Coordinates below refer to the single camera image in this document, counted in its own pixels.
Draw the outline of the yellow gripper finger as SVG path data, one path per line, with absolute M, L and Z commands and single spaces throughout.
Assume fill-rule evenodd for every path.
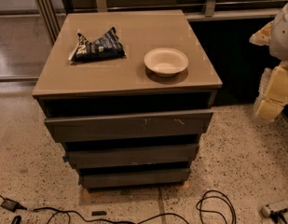
M 252 36 L 249 39 L 249 42 L 256 46 L 268 46 L 272 24 L 273 22 L 270 21 L 256 33 L 252 34 Z
M 273 69 L 266 68 L 258 91 L 254 102 L 255 115 L 260 119 L 274 120 L 288 105 L 288 62 L 281 62 Z

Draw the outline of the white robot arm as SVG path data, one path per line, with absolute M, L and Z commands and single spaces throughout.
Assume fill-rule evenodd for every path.
M 268 46 L 270 55 L 281 61 L 275 68 L 264 70 L 254 102 L 254 115 L 273 121 L 288 105 L 288 3 L 249 42 Z

